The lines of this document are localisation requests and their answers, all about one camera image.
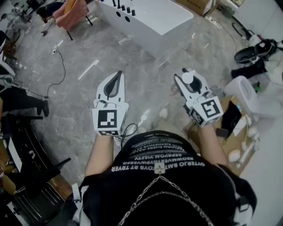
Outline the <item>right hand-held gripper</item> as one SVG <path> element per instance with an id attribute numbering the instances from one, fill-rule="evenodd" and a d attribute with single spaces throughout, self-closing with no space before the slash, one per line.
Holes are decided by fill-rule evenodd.
<path id="1" fill-rule="evenodd" d="M 194 75 L 183 74 L 179 76 L 174 74 L 174 82 L 181 95 L 186 99 L 184 108 L 187 114 L 198 126 L 204 127 L 213 124 L 223 115 L 219 98 L 213 96 L 212 92 L 208 90 L 207 81 L 202 75 L 196 71 Z M 203 94 L 194 100 L 194 92 Z"/>

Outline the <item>dark phone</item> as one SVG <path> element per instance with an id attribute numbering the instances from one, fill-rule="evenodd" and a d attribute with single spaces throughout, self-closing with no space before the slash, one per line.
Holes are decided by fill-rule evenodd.
<path id="1" fill-rule="evenodd" d="M 226 139 L 228 137 L 229 131 L 222 128 L 216 128 L 216 136 Z"/>

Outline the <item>white bathtub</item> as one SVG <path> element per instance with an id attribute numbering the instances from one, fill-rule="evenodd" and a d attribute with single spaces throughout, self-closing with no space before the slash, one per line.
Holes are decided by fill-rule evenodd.
<path id="1" fill-rule="evenodd" d="M 135 10 L 135 16 L 118 9 L 118 1 L 95 0 L 101 19 L 141 46 L 153 57 L 184 40 L 194 15 L 171 0 L 120 0 L 120 5 Z"/>

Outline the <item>white flat panel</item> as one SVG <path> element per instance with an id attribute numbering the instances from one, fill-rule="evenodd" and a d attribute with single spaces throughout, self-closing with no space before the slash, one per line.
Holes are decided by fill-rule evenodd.
<path id="1" fill-rule="evenodd" d="M 21 169 L 22 169 L 22 161 L 21 161 L 21 159 L 20 159 L 20 157 L 19 157 L 19 155 L 18 155 L 18 152 L 17 152 L 17 150 L 16 150 L 16 148 L 15 148 L 14 142 L 13 142 L 13 140 L 12 140 L 11 137 L 10 137 L 9 143 L 8 143 L 8 150 L 9 150 L 9 152 L 10 152 L 10 155 L 11 155 L 11 157 L 12 157 L 12 159 L 13 159 L 13 162 L 14 162 L 14 164 L 15 164 L 17 170 L 18 170 L 19 172 L 21 172 Z"/>

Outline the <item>yellow cushion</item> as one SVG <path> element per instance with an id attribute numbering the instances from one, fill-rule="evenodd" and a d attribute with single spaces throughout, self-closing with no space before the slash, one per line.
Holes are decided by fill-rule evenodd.
<path id="1" fill-rule="evenodd" d="M 72 9 L 75 2 L 76 2 L 76 0 L 67 0 L 65 10 L 64 10 L 64 15 L 67 14 Z"/>

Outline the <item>white toilet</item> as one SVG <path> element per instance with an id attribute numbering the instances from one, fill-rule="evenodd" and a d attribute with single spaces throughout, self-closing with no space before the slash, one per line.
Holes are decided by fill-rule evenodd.
<path id="1" fill-rule="evenodd" d="M 260 117 L 275 118 L 283 113 L 283 103 L 272 97 L 258 95 L 244 76 L 234 78 L 224 89 L 228 96 L 236 96 L 253 121 Z"/>

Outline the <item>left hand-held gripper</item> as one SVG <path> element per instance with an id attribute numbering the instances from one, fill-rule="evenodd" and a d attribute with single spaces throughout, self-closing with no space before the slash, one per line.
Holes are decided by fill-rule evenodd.
<path id="1" fill-rule="evenodd" d="M 129 109 L 125 93 L 123 71 L 110 74 L 99 84 L 92 109 L 93 126 L 98 135 L 121 135 Z"/>

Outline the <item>white plastic canister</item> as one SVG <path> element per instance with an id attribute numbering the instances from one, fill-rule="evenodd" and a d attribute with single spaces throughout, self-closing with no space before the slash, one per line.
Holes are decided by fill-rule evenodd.
<path id="1" fill-rule="evenodd" d="M 248 40 L 249 46 L 256 46 L 257 44 L 259 44 L 261 42 L 261 39 L 253 34 L 250 39 Z"/>

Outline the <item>black-legged chair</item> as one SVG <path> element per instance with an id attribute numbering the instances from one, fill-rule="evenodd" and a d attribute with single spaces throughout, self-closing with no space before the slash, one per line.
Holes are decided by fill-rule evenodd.
<path id="1" fill-rule="evenodd" d="M 87 15 L 85 16 L 85 18 L 87 19 L 88 23 L 89 23 L 91 26 L 93 26 L 93 23 L 91 22 L 91 20 L 88 18 Z M 71 34 L 69 33 L 69 31 L 66 31 L 66 32 L 67 32 L 67 34 L 68 34 L 70 40 L 73 41 L 73 38 L 72 38 Z"/>

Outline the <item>white plastic bottle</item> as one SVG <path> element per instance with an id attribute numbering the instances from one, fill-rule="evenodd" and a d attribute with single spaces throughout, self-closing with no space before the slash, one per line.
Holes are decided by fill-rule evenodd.
<path id="1" fill-rule="evenodd" d="M 185 69 L 185 72 L 182 75 L 177 75 L 176 73 L 173 75 L 173 86 L 176 91 L 178 91 L 182 97 L 188 97 L 192 93 L 195 93 L 195 90 L 192 88 L 192 83 L 194 81 L 195 71 L 188 71 Z"/>

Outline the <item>black metal rack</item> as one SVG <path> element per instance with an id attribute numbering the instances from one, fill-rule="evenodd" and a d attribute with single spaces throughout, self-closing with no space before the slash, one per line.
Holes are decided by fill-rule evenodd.
<path id="1" fill-rule="evenodd" d="M 0 187 L 0 226 L 69 226 L 74 205 L 72 189 L 62 177 L 67 158 L 54 163 L 38 140 L 35 116 L 8 114 L 1 120 L 0 170 L 16 185 L 14 195 Z M 22 161 L 19 172 L 8 150 L 12 138 Z"/>

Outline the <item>pink cloth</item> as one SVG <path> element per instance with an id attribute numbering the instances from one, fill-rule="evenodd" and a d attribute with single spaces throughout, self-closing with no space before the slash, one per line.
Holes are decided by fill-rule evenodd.
<path id="1" fill-rule="evenodd" d="M 64 10 L 67 0 L 64 4 L 53 13 L 53 17 L 56 20 L 56 25 L 59 28 L 64 28 L 66 31 L 70 31 L 71 28 L 81 21 L 89 13 L 88 6 L 85 0 L 76 0 L 72 9 L 64 15 Z"/>

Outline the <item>black flat bag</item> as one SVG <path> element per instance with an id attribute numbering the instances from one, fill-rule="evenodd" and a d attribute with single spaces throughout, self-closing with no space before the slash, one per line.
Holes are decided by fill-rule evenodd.
<path id="1" fill-rule="evenodd" d="M 228 109 L 222 116 L 222 127 L 221 129 L 227 130 L 226 138 L 228 138 L 236 127 L 237 123 L 241 119 L 241 113 L 237 106 L 231 101 L 228 104 Z"/>

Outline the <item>person's right forearm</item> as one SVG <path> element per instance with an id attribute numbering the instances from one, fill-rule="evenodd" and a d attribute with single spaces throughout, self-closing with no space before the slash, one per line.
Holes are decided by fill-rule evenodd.
<path id="1" fill-rule="evenodd" d="M 211 164 L 228 166 L 226 155 L 216 136 L 214 127 L 209 124 L 198 127 L 201 156 Z"/>

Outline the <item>white hand shower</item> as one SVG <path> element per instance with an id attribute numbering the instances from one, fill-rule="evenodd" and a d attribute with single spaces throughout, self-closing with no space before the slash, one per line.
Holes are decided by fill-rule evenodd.
<path id="1" fill-rule="evenodd" d="M 244 164 L 244 162 L 246 161 L 250 153 L 252 153 L 253 151 L 259 150 L 259 144 L 260 144 L 259 136 L 260 136 L 259 133 L 256 133 L 252 137 L 252 142 L 250 143 L 250 145 L 243 149 L 243 154 L 236 164 L 237 169 L 239 169 Z"/>

